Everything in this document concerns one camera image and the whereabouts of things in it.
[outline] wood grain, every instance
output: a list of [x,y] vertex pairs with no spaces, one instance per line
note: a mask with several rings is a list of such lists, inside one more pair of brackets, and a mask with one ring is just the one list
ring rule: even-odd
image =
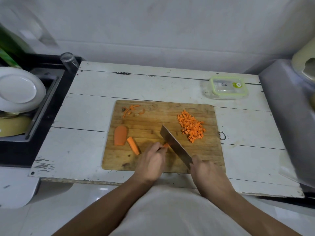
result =
[[[124,112],[122,108],[128,108],[130,105],[140,105],[140,107],[132,110],[130,115],[126,115],[123,118]],[[140,115],[139,112],[142,112],[143,109],[146,111],[143,115]],[[203,139],[197,139],[194,143],[190,143],[187,136],[181,133],[181,126],[176,116],[184,109],[198,121],[204,121],[203,126],[206,132]],[[212,105],[129,100],[117,100],[115,103],[102,168],[104,170],[135,170],[138,158],[141,156],[141,154],[136,156],[128,143],[124,146],[114,146],[114,130],[117,126],[126,126],[128,137],[132,137],[140,152],[144,152],[146,147],[152,142],[165,142],[160,135],[162,124],[171,131],[191,156],[197,154],[203,160],[212,160],[225,171],[218,126]],[[171,148],[166,153],[164,172],[188,173],[185,164]]]

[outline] white wall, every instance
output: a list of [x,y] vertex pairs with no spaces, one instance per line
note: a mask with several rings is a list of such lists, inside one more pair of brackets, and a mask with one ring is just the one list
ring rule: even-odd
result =
[[243,73],[315,35],[314,0],[19,0],[89,61]]

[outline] white wooden table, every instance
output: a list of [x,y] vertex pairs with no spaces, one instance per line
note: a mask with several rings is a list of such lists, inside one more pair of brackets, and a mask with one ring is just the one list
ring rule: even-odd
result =
[[[116,72],[128,72],[119,75]],[[248,98],[208,98],[213,75],[241,76]],[[257,75],[82,62],[29,176],[58,182],[119,185],[132,171],[103,170],[109,124],[118,99],[203,103],[215,107],[226,174],[243,194],[303,197],[299,183],[280,175],[290,160]],[[163,173],[158,183],[196,188],[190,174]]]

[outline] knife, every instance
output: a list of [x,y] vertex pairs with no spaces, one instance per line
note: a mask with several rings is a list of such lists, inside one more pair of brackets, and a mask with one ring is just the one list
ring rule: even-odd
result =
[[169,144],[171,149],[178,155],[178,157],[185,163],[185,165],[190,170],[189,163],[192,163],[192,158],[187,153],[187,151],[182,147],[182,145],[176,140],[175,137],[171,134],[167,128],[162,125],[162,128],[160,130],[160,135],[163,137],[163,139]]

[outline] plastic food container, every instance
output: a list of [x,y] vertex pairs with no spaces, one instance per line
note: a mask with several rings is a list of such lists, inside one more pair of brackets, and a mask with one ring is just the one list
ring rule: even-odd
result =
[[213,76],[209,80],[212,99],[241,99],[248,95],[244,80],[239,77]]

